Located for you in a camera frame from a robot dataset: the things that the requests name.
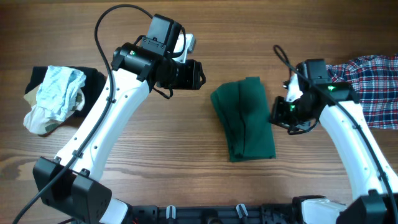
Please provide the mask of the green shirt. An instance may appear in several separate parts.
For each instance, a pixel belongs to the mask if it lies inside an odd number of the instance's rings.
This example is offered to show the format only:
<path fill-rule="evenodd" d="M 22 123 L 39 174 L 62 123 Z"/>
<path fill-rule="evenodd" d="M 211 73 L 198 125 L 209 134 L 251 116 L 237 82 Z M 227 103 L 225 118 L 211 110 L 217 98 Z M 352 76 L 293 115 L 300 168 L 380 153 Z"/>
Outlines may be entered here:
<path fill-rule="evenodd" d="M 275 159 L 266 91 L 259 77 L 224 83 L 211 94 L 231 162 Z"/>

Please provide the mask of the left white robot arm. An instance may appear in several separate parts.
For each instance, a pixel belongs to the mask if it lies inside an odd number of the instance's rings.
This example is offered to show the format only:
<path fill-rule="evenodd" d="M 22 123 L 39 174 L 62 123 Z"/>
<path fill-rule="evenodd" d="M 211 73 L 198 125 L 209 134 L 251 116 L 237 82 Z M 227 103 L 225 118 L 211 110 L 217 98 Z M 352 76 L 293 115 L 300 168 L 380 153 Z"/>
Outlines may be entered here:
<path fill-rule="evenodd" d="M 180 37 L 171 51 L 144 39 L 114 52 L 112 74 L 74 137 L 52 159 L 35 163 L 33 175 L 41 201 L 77 223 L 129 223 L 131 206 L 100 183 L 104 167 L 126 123 L 154 86 L 197 90 L 205 83 L 201 63 L 187 59 L 192 35 Z"/>

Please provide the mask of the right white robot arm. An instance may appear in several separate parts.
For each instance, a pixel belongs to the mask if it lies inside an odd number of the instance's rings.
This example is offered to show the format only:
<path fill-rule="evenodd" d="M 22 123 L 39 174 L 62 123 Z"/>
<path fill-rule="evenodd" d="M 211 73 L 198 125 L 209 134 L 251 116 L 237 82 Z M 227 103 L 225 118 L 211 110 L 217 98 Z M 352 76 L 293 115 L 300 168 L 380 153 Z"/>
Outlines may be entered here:
<path fill-rule="evenodd" d="M 349 83 L 326 83 L 301 89 L 286 81 L 270 122 L 301 134 L 318 121 L 332 139 L 349 178 L 349 205 L 327 198 L 298 203 L 302 223 L 397 223 L 397 174 L 370 132 L 358 97 Z"/>

